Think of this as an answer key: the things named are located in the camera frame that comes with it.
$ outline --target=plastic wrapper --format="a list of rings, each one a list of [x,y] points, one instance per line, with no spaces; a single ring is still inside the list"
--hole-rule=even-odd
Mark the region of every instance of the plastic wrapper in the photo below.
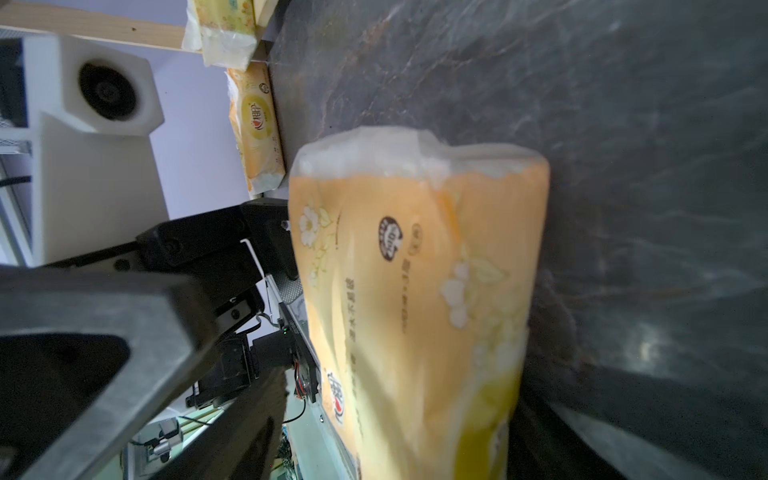
[[[245,70],[256,51],[260,31],[253,0],[187,0],[187,27],[181,47],[202,51],[207,67]]]
[[[323,406],[362,478],[505,478],[548,185],[534,151],[398,127],[297,154]]]
[[[286,174],[266,64],[227,70],[230,122],[251,198],[277,188]]]

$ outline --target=dark marble surface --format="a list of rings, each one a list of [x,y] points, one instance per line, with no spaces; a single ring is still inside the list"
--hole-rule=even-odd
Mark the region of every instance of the dark marble surface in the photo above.
[[[528,381],[726,476],[768,472],[768,2],[292,0],[286,160],[359,125],[542,152]]]

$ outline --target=screw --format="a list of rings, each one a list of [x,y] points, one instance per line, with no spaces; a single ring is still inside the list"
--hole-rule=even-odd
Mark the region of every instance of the screw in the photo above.
[[[179,253],[181,251],[181,242],[172,238],[165,243],[165,250],[172,255]]]

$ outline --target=yellow tissue package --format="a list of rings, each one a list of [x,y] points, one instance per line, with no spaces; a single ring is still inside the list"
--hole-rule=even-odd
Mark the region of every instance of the yellow tissue package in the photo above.
[[[187,0],[181,47],[201,51],[206,66],[245,70],[264,30],[256,14],[253,0]]]
[[[278,188],[286,174],[270,76],[264,63],[227,70],[230,123],[251,198]]]
[[[323,406],[361,478],[506,478],[548,185],[534,151],[399,127],[297,154]]]

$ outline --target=electrical cable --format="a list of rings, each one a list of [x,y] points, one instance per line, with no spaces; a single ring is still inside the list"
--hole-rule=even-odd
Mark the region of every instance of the electrical cable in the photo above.
[[[210,427],[211,425],[213,425],[213,423],[203,422],[202,420],[193,419],[192,417],[185,417],[184,415],[179,415],[179,418],[180,418],[180,419],[184,419],[184,420],[190,420],[190,421],[192,421],[192,422],[202,423],[203,425],[207,425],[207,426],[209,426],[209,427]]]
[[[232,332],[232,334],[234,335],[236,333],[237,335],[248,335],[249,333],[253,333],[257,331],[259,328],[261,328],[261,322],[258,322],[256,325],[250,327],[249,329],[243,330],[242,332],[238,332],[235,330],[234,332]]]
[[[270,301],[270,283],[266,281],[266,278],[264,279],[264,293],[266,293],[266,307],[270,309],[270,313],[272,313],[272,302]]]
[[[283,422],[283,425],[287,423],[291,423],[293,420],[298,420],[299,418],[301,418],[302,415],[304,415],[304,411],[306,410],[306,397],[304,397],[303,400],[304,400],[304,408],[301,409],[301,413],[298,416],[293,417],[291,420],[286,420],[285,422]]]
[[[0,180],[0,188],[10,187],[17,184],[28,184],[32,181],[31,175],[25,175],[24,177],[10,177]]]
[[[261,313],[258,313],[258,316],[261,316],[261,317],[265,318],[266,321],[269,322],[271,326],[274,326],[276,328],[280,328],[280,324],[279,323],[275,323],[275,322],[272,321],[272,316],[271,315],[267,315],[265,312],[261,312]]]
[[[301,375],[299,375],[299,363],[297,361],[293,362],[293,380],[296,382],[297,396],[299,398],[305,397],[306,389],[304,388],[304,382],[301,380]]]

